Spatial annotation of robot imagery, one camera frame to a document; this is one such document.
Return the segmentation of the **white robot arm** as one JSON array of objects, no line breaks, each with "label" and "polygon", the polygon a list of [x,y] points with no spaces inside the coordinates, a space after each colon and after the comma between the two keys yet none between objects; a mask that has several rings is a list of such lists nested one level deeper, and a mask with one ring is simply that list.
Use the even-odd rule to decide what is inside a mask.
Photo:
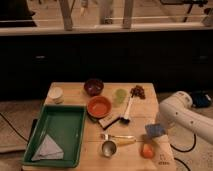
[{"label": "white robot arm", "polygon": [[177,123],[213,145],[213,119],[193,112],[192,104],[188,93],[177,91],[159,103],[156,120],[165,129]]}]

